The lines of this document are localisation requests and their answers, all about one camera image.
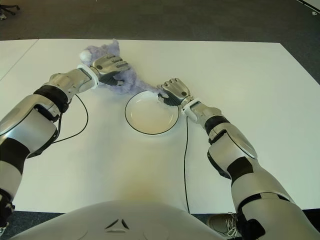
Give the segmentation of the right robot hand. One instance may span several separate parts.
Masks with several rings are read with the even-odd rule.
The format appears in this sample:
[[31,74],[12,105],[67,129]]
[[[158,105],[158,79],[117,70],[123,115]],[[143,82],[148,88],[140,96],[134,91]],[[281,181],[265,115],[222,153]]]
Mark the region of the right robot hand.
[[184,106],[195,99],[179,78],[171,78],[159,88],[158,99],[168,106]]

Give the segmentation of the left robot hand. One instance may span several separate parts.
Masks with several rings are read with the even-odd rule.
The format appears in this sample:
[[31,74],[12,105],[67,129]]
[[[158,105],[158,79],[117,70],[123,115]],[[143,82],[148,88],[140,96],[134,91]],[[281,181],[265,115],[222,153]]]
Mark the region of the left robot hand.
[[110,54],[96,59],[90,67],[97,70],[99,82],[109,86],[122,86],[124,80],[117,80],[116,75],[130,69],[129,64],[121,57]]

